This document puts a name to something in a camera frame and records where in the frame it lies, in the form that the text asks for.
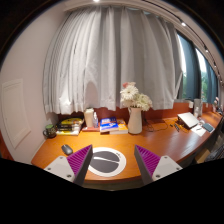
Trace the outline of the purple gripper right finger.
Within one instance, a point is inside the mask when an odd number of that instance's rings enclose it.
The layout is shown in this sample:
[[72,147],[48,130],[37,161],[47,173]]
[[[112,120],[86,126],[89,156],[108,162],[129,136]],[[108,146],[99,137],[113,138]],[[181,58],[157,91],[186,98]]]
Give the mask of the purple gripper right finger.
[[134,155],[145,185],[182,169],[169,156],[158,156],[139,145],[135,146]]

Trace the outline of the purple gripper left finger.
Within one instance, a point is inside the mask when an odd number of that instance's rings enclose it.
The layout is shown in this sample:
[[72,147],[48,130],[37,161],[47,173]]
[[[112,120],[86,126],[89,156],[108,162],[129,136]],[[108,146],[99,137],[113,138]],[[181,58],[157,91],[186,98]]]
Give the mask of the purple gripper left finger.
[[92,156],[92,146],[88,145],[67,157],[57,157],[45,168],[45,171],[81,186]]

